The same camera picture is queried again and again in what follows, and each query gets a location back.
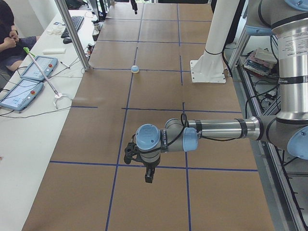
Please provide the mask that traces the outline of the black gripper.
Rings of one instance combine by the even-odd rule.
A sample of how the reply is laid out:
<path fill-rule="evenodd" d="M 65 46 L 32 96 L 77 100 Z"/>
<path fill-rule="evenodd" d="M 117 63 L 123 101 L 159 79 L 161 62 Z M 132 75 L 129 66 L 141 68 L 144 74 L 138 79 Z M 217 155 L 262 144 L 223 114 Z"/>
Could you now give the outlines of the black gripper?
<path fill-rule="evenodd" d="M 154 162 L 143 162 L 143 165 L 146 167 L 146 172 L 145 172 L 145 182 L 146 183 L 152 183 L 154 179 L 154 173 L 155 173 L 155 168 L 159 165 L 160 159 L 158 158 Z"/>

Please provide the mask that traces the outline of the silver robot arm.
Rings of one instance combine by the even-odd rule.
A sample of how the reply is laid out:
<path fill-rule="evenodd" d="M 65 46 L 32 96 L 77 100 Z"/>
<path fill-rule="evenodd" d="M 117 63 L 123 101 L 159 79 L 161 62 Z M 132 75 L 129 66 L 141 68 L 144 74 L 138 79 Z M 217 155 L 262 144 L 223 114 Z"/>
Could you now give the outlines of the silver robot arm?
<path fill-rule="evenodd" d="M 308 157 L 308 3 L 305 0 L 251 0 L 246 31 L 253 36 L 278 39 L 279 109 L 276 115 L 231 120 L 170 119 L 163 129 L 140 126 L 125 150 L 146 166 L 145 181 L 151 183 L 160 156 L 166 152 L 193 151 L 200 139 L 232 141 L 249 138 L 265 141 L 290 155 Z"/>

